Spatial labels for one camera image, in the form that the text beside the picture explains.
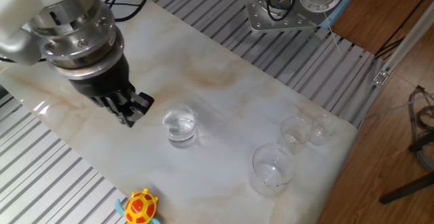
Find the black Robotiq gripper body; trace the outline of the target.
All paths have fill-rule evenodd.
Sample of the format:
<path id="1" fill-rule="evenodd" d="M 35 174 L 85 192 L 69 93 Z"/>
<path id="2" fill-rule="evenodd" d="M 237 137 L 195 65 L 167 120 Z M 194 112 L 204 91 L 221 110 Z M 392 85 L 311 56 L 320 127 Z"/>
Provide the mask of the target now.
<path id="1" fill-rule="evenodd" d="M 116 92 L 136 91 L 129 81 L 130 67 L 123 55 L 117 63 L 104 73 L 83 80 L 70 80 L 72 86 L 84 96 L 103 97 Z"/>

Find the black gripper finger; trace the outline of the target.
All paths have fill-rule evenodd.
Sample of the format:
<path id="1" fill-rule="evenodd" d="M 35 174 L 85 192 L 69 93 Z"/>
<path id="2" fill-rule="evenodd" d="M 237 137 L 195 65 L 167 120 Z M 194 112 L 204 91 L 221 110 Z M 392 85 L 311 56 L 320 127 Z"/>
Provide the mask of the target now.
<path id="1" fill-rule="evenodd" d="M 137 94 L 135 92 L 130 93 L 132 103 L 130 105 L 130 109 L 132 110 L 132 114 L 127 118 L 130 121 L 138 121 L 142 118 L 147 111 L 151 108 L 152 104 L 155 102 L 154 98 L 145 94 L 143 92 Z"/>
<path id="2" fill-rule="evenodd" d="M 110 113 L 114 114 L 120 124 L 127 127 L 132 126 L 128 117 L 132 114 L 127 105 L 122 105 L 116 95 L 93 97 L 92 101 L 99 107 L 105 107 Z"/>

